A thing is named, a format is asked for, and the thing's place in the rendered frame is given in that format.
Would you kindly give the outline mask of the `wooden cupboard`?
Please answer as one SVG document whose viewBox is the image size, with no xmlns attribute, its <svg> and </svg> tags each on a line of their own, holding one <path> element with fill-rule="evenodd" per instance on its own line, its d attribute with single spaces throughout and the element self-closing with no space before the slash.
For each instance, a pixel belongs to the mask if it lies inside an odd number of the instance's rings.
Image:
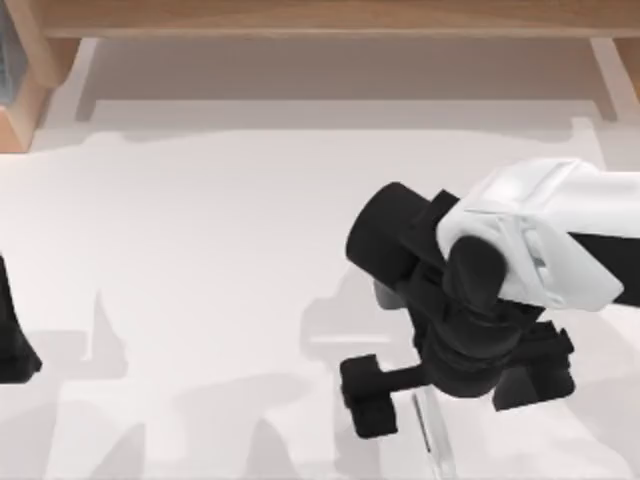
<svg viewBox="0 0 640 480">
<path fill-rule="evenodd" d="M 0 101 L 0 153 L 29 149 L 84 38 L 436 36 L 609 38 L 640 99 L 640 0 L 0 0 L 26 74 Z"/>
</svg>

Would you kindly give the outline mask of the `thin clear upright plate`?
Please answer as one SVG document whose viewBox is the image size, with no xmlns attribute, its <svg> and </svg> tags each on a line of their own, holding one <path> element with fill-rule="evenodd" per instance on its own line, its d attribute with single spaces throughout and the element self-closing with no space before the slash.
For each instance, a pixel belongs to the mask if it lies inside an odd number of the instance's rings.
<svg viewBox="0 0 640 480">
<path fill-rule="evenodd" d="M 459 480 L 453 448 L 444 416 L 433 387 L 412 394 L 419 428 L 427 451 L 433 480 Z"/>
</svg>

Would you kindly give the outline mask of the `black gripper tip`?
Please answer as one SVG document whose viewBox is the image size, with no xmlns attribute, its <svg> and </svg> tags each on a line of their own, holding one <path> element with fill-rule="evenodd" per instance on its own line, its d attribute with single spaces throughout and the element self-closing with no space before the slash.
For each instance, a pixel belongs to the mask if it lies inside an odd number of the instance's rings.
<svg viewBox="0 0 640 480">
<path fill-rule="evenodd" d="M 0 385 L 25 384 L 42 365 L 19 323 L 6 263 L 0 255 Z"/>
</svg>

